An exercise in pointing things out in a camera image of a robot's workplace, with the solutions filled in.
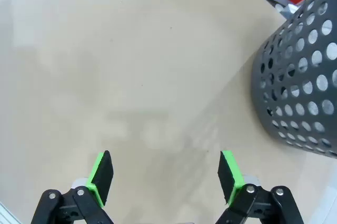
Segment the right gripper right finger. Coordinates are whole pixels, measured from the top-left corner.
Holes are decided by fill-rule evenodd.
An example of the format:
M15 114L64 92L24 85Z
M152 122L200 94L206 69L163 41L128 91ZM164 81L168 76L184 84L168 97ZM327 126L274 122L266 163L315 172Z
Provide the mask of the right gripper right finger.
M231 151L220 153L217 174L228 204L217 223L245 223L248 218L259 219L260 223L304 223L288 187L267 191L245 182Z

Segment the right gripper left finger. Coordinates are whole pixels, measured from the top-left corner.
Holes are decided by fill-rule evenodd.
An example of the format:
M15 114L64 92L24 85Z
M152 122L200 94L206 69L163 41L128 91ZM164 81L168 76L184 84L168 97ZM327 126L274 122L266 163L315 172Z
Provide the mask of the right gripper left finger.
M113 165L109 151L98 154L88 180L83 186L62 194L56 189L44 191L31 223L112 223L104 211L113 179Z

